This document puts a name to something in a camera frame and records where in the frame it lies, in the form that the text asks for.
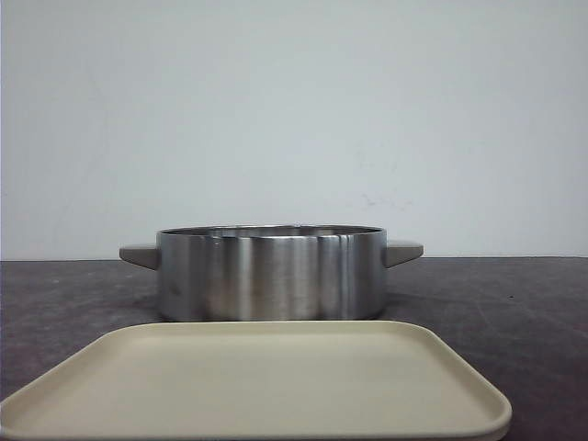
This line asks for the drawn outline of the beige plastic tray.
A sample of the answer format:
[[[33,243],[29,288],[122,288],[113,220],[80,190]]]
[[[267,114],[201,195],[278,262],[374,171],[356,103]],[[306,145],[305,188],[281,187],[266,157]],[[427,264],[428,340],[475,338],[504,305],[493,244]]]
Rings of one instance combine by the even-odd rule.
[[[406,322],[152,323],[7,397],[14,440],[498,440],[506,397]]]

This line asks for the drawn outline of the stainless steel steamer pot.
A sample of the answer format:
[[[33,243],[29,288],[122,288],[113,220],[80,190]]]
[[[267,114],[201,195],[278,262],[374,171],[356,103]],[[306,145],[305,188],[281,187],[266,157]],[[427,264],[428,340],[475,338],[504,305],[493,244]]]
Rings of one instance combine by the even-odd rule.
[[[423,253],[378,227],[243,225],[159,231],[119,257],[156,272],[171,321],[314,321],[376,316],[387,270]]]

